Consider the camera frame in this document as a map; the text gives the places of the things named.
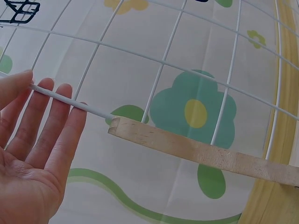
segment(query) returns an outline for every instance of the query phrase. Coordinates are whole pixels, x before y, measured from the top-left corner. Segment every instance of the yellow flower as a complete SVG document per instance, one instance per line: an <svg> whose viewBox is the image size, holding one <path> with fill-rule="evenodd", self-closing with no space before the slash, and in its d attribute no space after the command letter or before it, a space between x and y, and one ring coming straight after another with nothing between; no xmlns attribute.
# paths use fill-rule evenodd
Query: yellow flower
<svg viewBox="0 0 299 224"><path fill-rule="evenodd" d="M104 5L110 7L113 11L116 9L121 0L105 0ZM149 6L146 0L124 0L121 7L119 8L117 14L125 14L132 8L138 11L145 10Z"/></svg>
<svg viewBox="0 0 299 224"><path fill-rule="evenodd" d="M247 30L247 35L251 39L258 39L259 43L255 43L252 40L249 40L249 42L252 43L256 49L261 48L261 44L266 46L266 39L262 35L260 35L256 30Z"/></svg>

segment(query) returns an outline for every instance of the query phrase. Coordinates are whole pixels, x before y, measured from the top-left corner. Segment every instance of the black drawing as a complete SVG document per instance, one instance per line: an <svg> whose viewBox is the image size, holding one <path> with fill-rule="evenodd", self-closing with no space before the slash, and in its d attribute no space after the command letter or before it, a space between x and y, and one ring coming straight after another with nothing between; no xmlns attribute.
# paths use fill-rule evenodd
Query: black drawing
<svg viewBox="0 0 299 224"><path fill-rule="evenodd" d="M41 6L38 2L31 2L29 0L25 1L10 1L10 0L4 0L6 5L10 7L15 14L10 20L0 20L0 22L6 22L6 23L28 23L30 22L35 14L39 11L39 8ZM16 17L18 15L29 15L29 18L26 20L18 20Z"/></svg>

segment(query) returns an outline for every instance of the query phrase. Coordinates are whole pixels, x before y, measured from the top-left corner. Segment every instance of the finger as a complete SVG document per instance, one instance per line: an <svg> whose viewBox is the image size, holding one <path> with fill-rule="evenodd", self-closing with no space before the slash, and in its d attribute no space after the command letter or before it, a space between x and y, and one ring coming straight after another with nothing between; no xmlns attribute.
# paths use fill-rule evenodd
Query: finger
<svg viewBox="0 0 299 224"><path fill-rule="evenodd" d="M47 90L53 90L54 82L50 78L45 78L38 86ZM48 96L41 93L33 93L15 137L6 149L7 152L17 159L24 161L32 149L49 99Z"/></svg>
<svg viewBox="0 0 299 224"><path fill-rule="evenodd" d="M65 189L71 162L74 158L85 122L86 112L78 108L73 108L46 162L45 170L57 178L60 188Z"/></svg>
<svg viewBox="0 0 299 224"><path fill-rule="evenodd" d="M32 77L32 71L28 70L0 80L0 110L29 87Z"/></svg>
<svg viewBox="0 0 299 224"><path fill-rule="evenodd" d="M11 137L19 115L28 100L31 89L26 89L14 101L1 111L0 119L0 147L4 148Z"/></svg>
<svg viewBox="0 0 299 224"><path fill-rule="evenodd" d="M68 84L59 86L56 93L71 98L72 88ZM44 169L50 153L67 121L70 112L70 105L58 100L53 100L49 117L43 131L29 153L25 162L34 168Z"/></svg>

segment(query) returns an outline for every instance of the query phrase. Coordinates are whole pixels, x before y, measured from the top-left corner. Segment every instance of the hand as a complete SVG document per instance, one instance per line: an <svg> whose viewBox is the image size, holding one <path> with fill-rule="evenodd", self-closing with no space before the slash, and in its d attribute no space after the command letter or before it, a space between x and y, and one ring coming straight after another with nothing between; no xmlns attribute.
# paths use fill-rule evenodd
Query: hand
<svg viewBox="0 0 299 224"><path fill-rule="evenodd" d="M7 145L31 93L32 71L0 79L0 224L46 224L64 197L67 176L86 112L53 100L49 117L36 142L49 97L34 92L16 135ZM40 87L53 90L46 78ZM71 97L68 84L57 93Z"/></svg>

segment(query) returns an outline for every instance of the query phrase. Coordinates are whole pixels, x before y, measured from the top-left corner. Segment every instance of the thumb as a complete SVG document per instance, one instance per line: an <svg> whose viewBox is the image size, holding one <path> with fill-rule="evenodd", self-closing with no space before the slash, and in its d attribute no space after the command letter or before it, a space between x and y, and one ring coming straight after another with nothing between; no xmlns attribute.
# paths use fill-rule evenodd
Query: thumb
<svg viewBox="0 0 299 224"><path fill-rule="evenodd" d="M0 79L0 110L29 87L32 77L33 72L28 70Z"/></svg>

